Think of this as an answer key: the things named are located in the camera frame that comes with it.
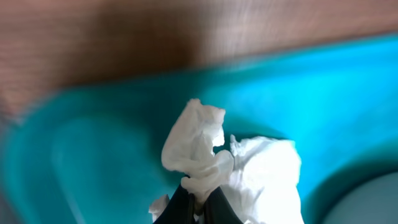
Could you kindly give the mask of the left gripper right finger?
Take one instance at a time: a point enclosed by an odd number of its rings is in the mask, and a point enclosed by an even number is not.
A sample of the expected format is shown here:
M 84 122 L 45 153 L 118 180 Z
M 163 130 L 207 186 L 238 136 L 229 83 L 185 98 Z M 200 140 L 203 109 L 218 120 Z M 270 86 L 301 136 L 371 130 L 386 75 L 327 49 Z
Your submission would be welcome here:
M 203 209 L 205 224 L 243 224 L 233 211 L 221 187 L 214 189 Z

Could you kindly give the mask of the small white napkin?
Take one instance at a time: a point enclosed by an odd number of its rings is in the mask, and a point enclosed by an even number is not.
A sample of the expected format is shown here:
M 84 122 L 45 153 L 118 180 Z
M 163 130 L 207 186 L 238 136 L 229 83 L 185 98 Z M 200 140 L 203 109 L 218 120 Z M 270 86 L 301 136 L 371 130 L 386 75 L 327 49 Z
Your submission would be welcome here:
M 221 187 L 243 223 L 303 224 L 297 185 L 301 160 L 288 139 L 258 136 L 224 145 L 225 110 L 190 100 L 173 125 L 162 149 L 164 168 L 183 174 L 180 185 L 195 196 L 194 219 L 205 223 L 204 204 Z M 149 207 L 153 222 L 173 195 Z

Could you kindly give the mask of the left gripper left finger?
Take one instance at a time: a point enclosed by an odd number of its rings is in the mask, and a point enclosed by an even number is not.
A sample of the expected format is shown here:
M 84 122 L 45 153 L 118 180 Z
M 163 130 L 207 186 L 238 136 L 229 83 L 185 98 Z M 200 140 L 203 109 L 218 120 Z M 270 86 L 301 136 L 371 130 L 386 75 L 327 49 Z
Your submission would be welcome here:
M 179 185 L 154 224 L 196 224 L 195 196 Z

